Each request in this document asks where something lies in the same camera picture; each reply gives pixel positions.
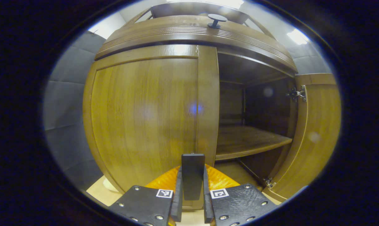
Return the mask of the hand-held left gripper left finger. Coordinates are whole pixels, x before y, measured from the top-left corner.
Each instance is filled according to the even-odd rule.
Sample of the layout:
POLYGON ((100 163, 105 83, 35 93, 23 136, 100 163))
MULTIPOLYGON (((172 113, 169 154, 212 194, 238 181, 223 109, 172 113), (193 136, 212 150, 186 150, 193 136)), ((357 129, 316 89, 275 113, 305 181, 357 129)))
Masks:
POLYGON ((144 226, 175 226, 182 207, 183 180, 177 166, 146 186, 132 186, 109 210, 144 226))

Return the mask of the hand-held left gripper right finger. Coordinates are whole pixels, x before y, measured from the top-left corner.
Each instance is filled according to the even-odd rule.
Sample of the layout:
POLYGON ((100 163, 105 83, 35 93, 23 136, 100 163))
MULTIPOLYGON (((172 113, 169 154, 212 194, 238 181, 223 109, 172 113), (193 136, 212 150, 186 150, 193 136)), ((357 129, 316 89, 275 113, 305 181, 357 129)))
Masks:
POLYGON ((207 164, 203 179, 205 224, 242 226, 277 207, 252 184, 241 185, 207 164))

